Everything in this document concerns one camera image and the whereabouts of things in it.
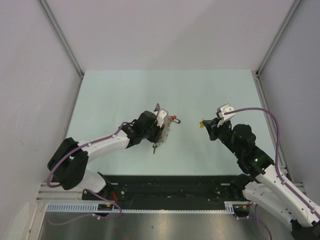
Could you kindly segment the green capped key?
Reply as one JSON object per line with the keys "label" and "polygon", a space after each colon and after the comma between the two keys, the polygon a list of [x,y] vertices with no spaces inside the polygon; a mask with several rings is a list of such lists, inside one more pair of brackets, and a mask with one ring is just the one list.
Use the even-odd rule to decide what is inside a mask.
{"label": "green capped key", "polygon": [[164,142],[162,141],[162,142],[154,143],[154,144],[152,145],[153,154],[156,153],[157,148],[160,147],[163,143],[164,143]]}

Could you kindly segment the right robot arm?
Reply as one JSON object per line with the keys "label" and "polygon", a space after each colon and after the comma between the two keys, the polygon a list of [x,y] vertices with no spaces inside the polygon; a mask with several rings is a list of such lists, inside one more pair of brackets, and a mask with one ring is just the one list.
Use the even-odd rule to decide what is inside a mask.
{"label": "right robot arm", "polygon": [[237,159],[242,170],[232,182],[231,196],[244,198],[282,222],[295,240],[320,238],[320,207],[289,179],[276,171],[275,162],[258,146],[252,128],[246,124],[219,124],[219,119],[203,120],[200,126],[211,141],[220,140]]}

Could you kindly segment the keyring bunch with chain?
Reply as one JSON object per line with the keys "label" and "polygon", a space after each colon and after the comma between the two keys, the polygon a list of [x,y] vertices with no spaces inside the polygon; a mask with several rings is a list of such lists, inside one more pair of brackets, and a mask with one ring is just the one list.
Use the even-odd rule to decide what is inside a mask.
{"label": "keyring bunch with chain", "polygon": [[164,122],[164,124],[163,124],[163,126],[164,126],[164,128],[163,128],[163,130],[162,130],[162,133],[161,133],[161,137],[160,137],[160,139],[159,139],[159,143],[160,142],[165,142],[166,140],[167,140],[167,138],[168,138],[168,136],[169,136],[169,132],[170,132],[170,129],[171,129],[171,124],[172,123],[176,123],[176,124],[180,124],[181,123],[181,121],[176,117],[176,119],[175,120],[172,120],[170,117],[171,116],[173,116],[173,115],[169,115],[168,117],[167,117],[167,119],[165,119],[165,122]]}

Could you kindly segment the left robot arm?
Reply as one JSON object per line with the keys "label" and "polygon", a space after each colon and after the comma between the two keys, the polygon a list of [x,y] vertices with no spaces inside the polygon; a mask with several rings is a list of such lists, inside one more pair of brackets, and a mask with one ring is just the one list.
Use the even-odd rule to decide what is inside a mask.
{"label": "left robot arm", "polygon": [[111,193],[108,181],[101,173],[88,170],[88,163],[108,153],[138,145],[143,140],[157,144],[168,116],[164,109],[146,110],[138,119],[123,122],[113,134],[83,142],[72,137],[64,139],[47,164],[50,171],[47,185],[54,188],[51,179],[55,178],[56,187],[66,191],[80,187],[92,191],[100,200],[107,199]]}

